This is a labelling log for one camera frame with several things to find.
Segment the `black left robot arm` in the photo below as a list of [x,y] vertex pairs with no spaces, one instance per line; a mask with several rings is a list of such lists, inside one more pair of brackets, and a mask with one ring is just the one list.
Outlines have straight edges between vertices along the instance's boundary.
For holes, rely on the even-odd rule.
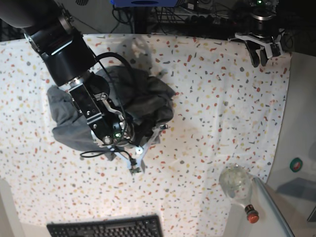
[[246,11],[243,32],[235,33],[235,39],[244,42],[253,67],[266,66],[269,59],[283,54],[281,39],[284,29],[279,27],[276,13],[278,1],[251,0]]

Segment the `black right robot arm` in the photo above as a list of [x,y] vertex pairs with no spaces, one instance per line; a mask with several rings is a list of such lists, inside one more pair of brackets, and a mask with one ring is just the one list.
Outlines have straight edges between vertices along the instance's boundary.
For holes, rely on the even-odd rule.
[[131,78],[134,95],[144,95],[131,65],[114,52],[94,54],[72,25],[70,13],[53,0],[3,0],[0,18],[23,31],[56,85],[70,94],[86,118],[93,141],[124,159],[132,174],[144,172],[144,156],[167,126],[157,125],[151,118],[136,124],[122,102],[115,104],[110,99],[110,92],[117,89],[113,78],[91,71],[102,59],[116,58]]

